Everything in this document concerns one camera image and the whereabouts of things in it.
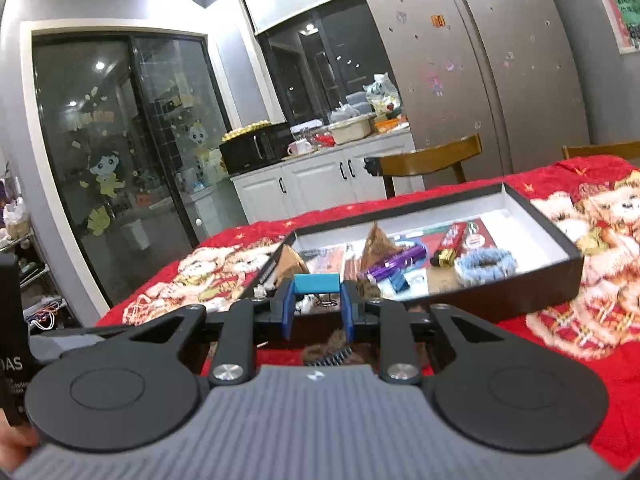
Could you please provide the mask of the person's left hand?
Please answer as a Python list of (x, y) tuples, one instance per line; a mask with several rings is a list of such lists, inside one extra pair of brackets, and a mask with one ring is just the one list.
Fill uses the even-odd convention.
[(0, 416), (0, 467), (11, 472), (21, 466), (39, 445), (35, 429), (29, 424), (11, 426), (6, 414)]

